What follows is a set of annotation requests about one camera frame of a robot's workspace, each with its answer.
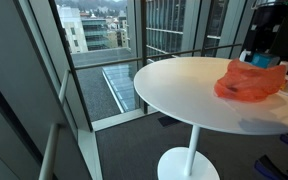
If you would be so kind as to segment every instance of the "floor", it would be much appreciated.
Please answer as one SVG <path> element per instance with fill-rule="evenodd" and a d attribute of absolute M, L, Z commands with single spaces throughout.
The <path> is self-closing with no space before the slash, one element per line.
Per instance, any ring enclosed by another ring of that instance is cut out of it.
<path fill-rule="evenodd" d="M 104 180 L 155 180 L 157 164 L 173 147 L 188 147 L 191 125 L 163 127 L 161 113 L 96 132 Z M 253 165 L 266 154 L 282 171 L 288 170 L 288 146 L 279 136 L 246 136 L 202 129 L 198 150 L 217 169 L 220 179 L 263 179 Z"/>

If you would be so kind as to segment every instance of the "orange plastic bag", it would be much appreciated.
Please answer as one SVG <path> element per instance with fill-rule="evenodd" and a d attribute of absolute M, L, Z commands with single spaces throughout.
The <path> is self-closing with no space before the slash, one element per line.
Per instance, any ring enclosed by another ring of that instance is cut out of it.
<path fill-rule="evenodd" d="M 217 80 L 214 90 L 218 97 L 262 101 L 278 92 L 284 82 L 285 71 L 283 65 L 263 69 L 234 59 L 228 64 L 224 77 Z"/>

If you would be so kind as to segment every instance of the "blue item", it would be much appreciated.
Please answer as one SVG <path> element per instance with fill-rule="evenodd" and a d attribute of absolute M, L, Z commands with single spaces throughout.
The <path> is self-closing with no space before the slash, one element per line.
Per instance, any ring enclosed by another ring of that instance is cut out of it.
<path fill-rule="evenodd" d="M 255 53 L 251 64 L 261 68 L 268 68 L 276 66 L 279 60 L 280 58 L 278 56 L 264 53 Z"/>

